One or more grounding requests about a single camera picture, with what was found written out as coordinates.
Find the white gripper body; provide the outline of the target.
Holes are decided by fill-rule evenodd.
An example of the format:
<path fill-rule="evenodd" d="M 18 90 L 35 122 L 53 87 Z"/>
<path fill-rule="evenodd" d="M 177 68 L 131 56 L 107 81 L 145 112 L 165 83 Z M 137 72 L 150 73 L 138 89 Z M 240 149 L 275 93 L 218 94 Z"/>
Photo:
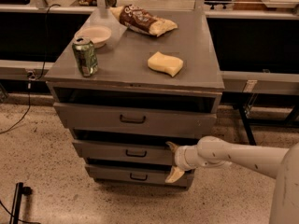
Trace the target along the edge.
<path fill-rule="evenodd" d="M 175 151 L 175 165 L 182 171 L 199 167 L 199 156 L 196 146 L 179 146 Z"/>

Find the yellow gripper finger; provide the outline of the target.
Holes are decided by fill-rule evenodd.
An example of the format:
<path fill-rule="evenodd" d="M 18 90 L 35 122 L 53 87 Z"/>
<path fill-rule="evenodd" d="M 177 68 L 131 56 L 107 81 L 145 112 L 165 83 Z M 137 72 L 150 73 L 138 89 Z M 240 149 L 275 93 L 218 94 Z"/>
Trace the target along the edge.
<path fill-rule="evenodd" d="M 177 182 L 181 177 L 183 177 L 185 172 L 180 169 L 177 166 L 173 166 L 171 168 L 169 176 L 166 178 L 165 182 L 166 183 L 175 183 Z"/>
<path fill-rule="evenodd" d="M 166 144 L 169 146 L 170 150 L 173 153 L 175 153 L 178 150 L 178 148 L 179 148 L 179 145 L 177 145 L 177 144 L 175 144 L 175 143 L 173 143 L 171 141 L 167 141 Z"/>

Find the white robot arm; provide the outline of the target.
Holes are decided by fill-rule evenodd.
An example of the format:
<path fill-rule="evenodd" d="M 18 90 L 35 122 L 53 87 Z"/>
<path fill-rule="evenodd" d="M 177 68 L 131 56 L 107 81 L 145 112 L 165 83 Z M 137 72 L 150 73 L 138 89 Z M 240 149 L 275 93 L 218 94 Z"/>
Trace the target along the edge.
<path fill-rule="evenodd" d="M 196 145 L 166 142 L 173 165 L 166 183 L 175 183 L 186 171 L 238 164 L 276 180 L 269 224 L 299 224 L 299 145 L 291 148 L 258 147 L 228 143 L 214 136 Z"/>

